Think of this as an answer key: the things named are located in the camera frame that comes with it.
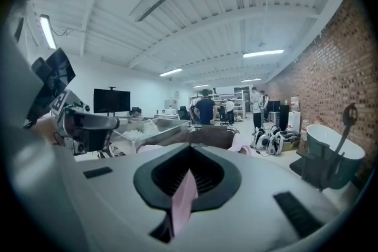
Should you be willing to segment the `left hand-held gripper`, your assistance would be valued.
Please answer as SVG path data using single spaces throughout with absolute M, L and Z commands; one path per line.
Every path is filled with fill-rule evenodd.
M 65 52 L 58 48 L 47 59 L 37 58 L 31 70 L 43 86 L 28 112 L 24 128 L 53 138 L 73 155 L 107 149 L 120 120 L 90 113 L 90 107 L 67 88 L 76 74 Z

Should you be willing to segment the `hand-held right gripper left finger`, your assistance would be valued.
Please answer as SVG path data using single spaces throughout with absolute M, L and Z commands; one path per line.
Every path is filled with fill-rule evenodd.
M 189 172 L 186 156 L 190 150 L 190 144 L 178 143 L 142 152 L 148 159 L 136 169 L 133 184 L 149 207 L 171 209 L 172 198 Z

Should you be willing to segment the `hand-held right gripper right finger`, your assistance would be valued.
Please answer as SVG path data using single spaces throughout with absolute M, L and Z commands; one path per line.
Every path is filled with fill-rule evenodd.
M 219 209 L 239 190 L 241 172 L 228 158 L 234 154 L 212 146 L 191 146 L 190 171 L 198 194 L 192 212 Z

